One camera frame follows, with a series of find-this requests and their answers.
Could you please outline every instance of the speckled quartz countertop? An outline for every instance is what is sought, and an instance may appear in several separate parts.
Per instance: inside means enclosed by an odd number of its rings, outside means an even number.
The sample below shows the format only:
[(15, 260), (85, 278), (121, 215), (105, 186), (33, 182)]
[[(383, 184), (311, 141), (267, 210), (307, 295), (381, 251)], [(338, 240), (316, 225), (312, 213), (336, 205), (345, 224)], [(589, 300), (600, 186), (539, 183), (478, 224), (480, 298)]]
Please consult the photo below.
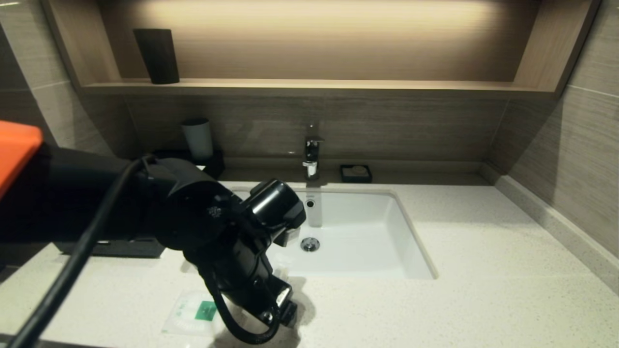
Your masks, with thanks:
[[(619, 346), (619, 297), (494, 187), (323, 190), (398, 195), (438, 278), (290, 278), (305, 314), (267, 346)], [(47, 246), (0, 285), (0, 333), (19, 329), (66, 259)], [(172, 250), (160, 259), (91, 258), (43, 338), (103, 347), (244, 346), (226, 333), (214, 341), (161, 332), (182, 292), (205, 290), (182, 265)]]

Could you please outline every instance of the black cylindrical container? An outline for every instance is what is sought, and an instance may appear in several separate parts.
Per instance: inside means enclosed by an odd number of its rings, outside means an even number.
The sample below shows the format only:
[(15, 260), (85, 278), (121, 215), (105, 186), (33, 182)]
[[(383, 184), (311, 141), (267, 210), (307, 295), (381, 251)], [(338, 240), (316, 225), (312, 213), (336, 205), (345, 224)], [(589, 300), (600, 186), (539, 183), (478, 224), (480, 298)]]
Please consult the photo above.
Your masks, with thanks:
[(133, 34), (149, 71), (150, 81), (155, 85), (179, 82), (172, 30), (134, 29)]

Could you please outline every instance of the wall tile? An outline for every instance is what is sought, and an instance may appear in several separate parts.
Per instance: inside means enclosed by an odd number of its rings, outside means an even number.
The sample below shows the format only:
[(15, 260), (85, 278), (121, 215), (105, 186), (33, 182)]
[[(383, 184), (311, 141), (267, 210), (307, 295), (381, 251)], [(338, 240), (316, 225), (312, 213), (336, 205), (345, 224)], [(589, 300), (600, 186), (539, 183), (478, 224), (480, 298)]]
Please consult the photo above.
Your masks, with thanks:
[(570, 84), (619, 96), (619, 0), (603, 0)]
[(0, 120), (39, 127), (43, 131), (43, 139), (48, 144), (56, 144), (29, 90), (0, 92)]
[(126, 158), (141, 152), (122, 97), (78, 97), (69, 82), (33, 94), (58, 146)]
[(568, 87), (557, 102), (509, 103), (491, 161), (619, 251), (619, 98)]
[(307, 126), (325, 158), (481, 160), (504, 100), (127, 97), (143, 146), (185, 148), (179, 124), (205, 116), (230, 157), (300, 157)]
[(69, 78), (38, 0), (0, 7), (0, 23), (30, 88)]
[(28, 84), (0, 26), (0, 91), (2, 90), (28, 90)]

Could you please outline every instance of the black soap dish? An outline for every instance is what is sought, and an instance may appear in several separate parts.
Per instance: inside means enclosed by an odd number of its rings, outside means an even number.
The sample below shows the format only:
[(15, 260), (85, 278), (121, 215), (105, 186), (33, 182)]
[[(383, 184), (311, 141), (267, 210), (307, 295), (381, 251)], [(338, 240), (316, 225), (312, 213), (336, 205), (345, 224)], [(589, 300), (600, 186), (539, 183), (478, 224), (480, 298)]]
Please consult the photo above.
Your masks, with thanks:
[(343, 183), (371, 183), (372, 172), (367, 165), (343, 164), (340, 166)]

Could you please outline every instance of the sink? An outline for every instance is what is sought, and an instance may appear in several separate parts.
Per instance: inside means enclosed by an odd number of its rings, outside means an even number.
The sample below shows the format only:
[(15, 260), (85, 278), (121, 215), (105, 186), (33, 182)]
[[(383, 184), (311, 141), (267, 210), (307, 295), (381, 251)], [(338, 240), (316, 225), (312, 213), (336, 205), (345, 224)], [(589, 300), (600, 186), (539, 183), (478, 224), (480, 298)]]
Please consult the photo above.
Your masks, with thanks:
[[(235, 191), (242, 199), (248, 192)], [(307, 219), (267, 256), (289, 276), (434, 279), (418, 239), (391, 194), (297, 191)], [(301, 243), (318, 240), (305, 251)]]

